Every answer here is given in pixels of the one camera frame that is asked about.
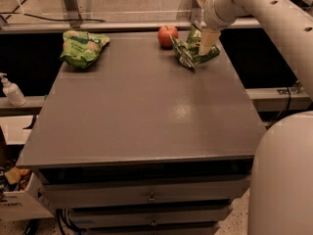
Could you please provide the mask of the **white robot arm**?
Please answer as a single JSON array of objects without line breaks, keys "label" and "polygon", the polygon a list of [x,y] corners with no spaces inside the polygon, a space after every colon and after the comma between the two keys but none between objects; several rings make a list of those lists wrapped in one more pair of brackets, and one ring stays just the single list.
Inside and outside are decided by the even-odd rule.
[{"label": "white robot arm", "polygon": [[[196,0],[208,28],[253,16],[313,98],[313,18],[290,0]],[[255,152],[247,235],[313,235],[313,112],[277,120]]]}]

